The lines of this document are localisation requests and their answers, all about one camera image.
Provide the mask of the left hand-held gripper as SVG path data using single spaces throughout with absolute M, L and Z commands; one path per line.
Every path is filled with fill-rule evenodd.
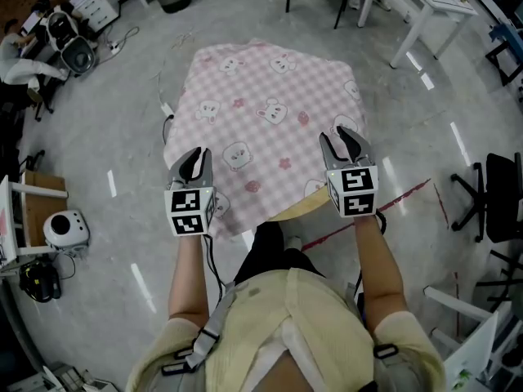
M 200 155 L 200 167 L 194 176 Z M 200 147 L 187 151 L 173 163 L 168 177 L 171 184 L 164 191 L 164 202 L 173 235 L 207 235 L 216 207 L 212 151 L 206 148 L 202 153 Z

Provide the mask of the pink checked tablecloth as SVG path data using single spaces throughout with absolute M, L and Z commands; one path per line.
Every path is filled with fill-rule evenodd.
M 351 66 L 253 39 L 198 50 L 163 151 L 172 165 L 196 147 L 212 152 L 214 237 L 253 229 L 325 183 L 319 144 L 340 154 L 339 126 L 365 135 Z

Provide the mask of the person's right forearm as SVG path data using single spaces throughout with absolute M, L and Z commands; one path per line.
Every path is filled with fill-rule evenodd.
M 374 332 L 385 317 L 408 309 L 403 279 L 375 216 L 355 218 L 355 238 L 366 322 Z

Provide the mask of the person's left forearm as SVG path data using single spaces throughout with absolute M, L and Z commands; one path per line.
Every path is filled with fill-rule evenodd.
M 201 237 L 179 238 L 178 253 L 168 298 L 170 319 L 186 319 L 197 327 L 209 320 L 208 295 Z

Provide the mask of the round wooden table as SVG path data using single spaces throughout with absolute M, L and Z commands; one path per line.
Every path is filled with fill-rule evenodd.
M 322 207 L 330 200 L 327 186 L 324 185 L 314 193 L 306 196 L 300 202 L 295 203 L 285 211 L 270 218 L 270 221 L 288 221 L 300 216 L 304 216 L 314 210 Z

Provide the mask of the long red floor tape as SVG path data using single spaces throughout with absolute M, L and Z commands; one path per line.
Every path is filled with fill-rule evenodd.
M 382 205 L 378 210 L 380 212 L 385 212 L 387 211 L 388 209 L 394 207 L 395 205 L 399 204 L 400 202 L 404 201 L 405 199 L 407 199 L 410 195 L 414 194 L 415 192 L 419 191 L 420 189 L 422 189 L 426 184 L 428 184 L 429 182 L 431 181 L 431 178 L 428 178 L 426 179 L 425 181 L 415 185 L 414 187 L 412 187 L 411 189 L 407 190 L 406 192 L 404 192 L 403 194 L 401 194 L 400 196 L 392 199 L 389 203 L 386 203 L 384 205 Z M 333 232 L 329 233 L 329 234 L 326 234 L 322 237 L 319 237 L 318 239 L 314 240 L 314 241 L 311 241 L 307 244 L 305 244 L 302 248 L 302 250 L 304 252 L 312 249 L 313 247 L 316 247 L 316 246 L 319 246 L 320 244 L 326 242 L 327 240 L 329 240 L 330 238 L 332 238 L 334 235 L 337 235 L 337 234 L 340 234 L 341 232 L 343 232 L 344 230 L 346 229 L 349 229 L 353 226 L 354 224 L 353 223 L 350 223 L 348 225 L 344 225 L 343 227 L 339 228 L 339 229 L 336 229 L 334 230 Z

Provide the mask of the black office chair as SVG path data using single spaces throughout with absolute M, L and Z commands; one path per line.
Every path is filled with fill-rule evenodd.
M 486 168 L 474 163 L 477 188 L 473 189 L 461 176 L 454 173 L 450 180 L 459 183 L 472 198 L 472 207 L 461 221 L 451 225 L 454 232 L 461 230 L 472 217 L 478 217 L 479 234 L 476 242 L 485 236 L 493 243 L 523 239 L 523 218 L 519 217 L 523 201 L 523 159 L 515 153 L 514 159 L 488 154 Z
M 501 253 L 491 249 L 488 258 L 498 266 L 488 269 L 480 278 L 474 295 L 488 311 L 494 312 L 512 300 L 515 290 L 523 289 L 523 252 Z

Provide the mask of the black swivel chair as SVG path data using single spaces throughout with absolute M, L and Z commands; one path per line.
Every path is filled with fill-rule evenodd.
M 51 107 L 51 99 L 56 91 L 56 84 L 59 84 L 60 81 L 55 78 L 45 78 L 44 75 L 39 74 L 37 76 L 37 83 L 39 88 L 35 90 L 32 87 L 28 87 L 27 94 L 33 101 L 36 109 L 34 119 L 40 122 L 42 120 L 43 110 L 46 110 L 49 114 L 54 113 L 54 109 Z

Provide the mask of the open white capsule backpack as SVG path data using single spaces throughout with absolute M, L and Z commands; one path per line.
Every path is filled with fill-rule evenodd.
M 93 69 L 95 52 L 89 41 L 78 32 L 72 17 L 63 11 L 53 11 L 46 18 L 45 26 L 48 42 L 75 77 Z

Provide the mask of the white drawer cabinet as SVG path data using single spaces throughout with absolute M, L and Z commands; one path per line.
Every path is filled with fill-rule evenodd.
M 83 0 L 76 7 L 93 32 L 100 32 L 120 16 L 118 0 Z

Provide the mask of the black yellow bag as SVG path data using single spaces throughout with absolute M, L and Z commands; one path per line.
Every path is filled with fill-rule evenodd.
M 47 303 L 61 297 L 58 272 L 50 261 L 32 261 L 20 267 L 20 289 L 31 299 Z

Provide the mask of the blue table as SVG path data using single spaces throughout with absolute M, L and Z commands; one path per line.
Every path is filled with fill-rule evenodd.
M 498 70 L 502 86 L 505 87 L 516 76 L 523 72 L 523 29 L 516 29 L 512 24 L 498 24 L 489 32 L 492 41 L 498 39 L 501 43 L 485 55 L 485 58 Z M 516 58 L 517 67 L 507 75 L 501 69 L 497 56 L 509 50 Z

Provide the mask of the white desk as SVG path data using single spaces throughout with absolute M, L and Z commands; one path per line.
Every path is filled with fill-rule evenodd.
M 431 331 L 431 337 L 450 350 L 450 355 L 444 358 L 445 392 L 451 392 L 454 378 L 463 369 L 467 369 L 471 373 L 471 378 L 462 392 L 472 392 L 472 385 L 478 382 L 480 376 L 487 373 L 486 369 L 498 366 L 503 348 L 517 337 L 518 331 L 523 328 L 523 322 L 518 322 L 501 345 L 494 348 L 498 325 L 511 312 L 510 302 L 501 305 L 499 310 L 489 312 L 430 286 L 423 289 L 423 294 L 444 307 L 479 323 L 463 341 L 455 340 L 437 327 Z

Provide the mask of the white box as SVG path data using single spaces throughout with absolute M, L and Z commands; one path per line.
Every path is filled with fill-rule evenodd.
M 92 378 L 83 384 L 84 392 L 118 392 L 115 386 L 108 381 Z

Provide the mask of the small green plant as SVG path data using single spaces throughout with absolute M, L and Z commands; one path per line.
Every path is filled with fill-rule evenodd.
M 461 370 L 454 378 L 451 385 L 451 392 L 462 392 L 471 378 L 471 373 L 467 369 Z

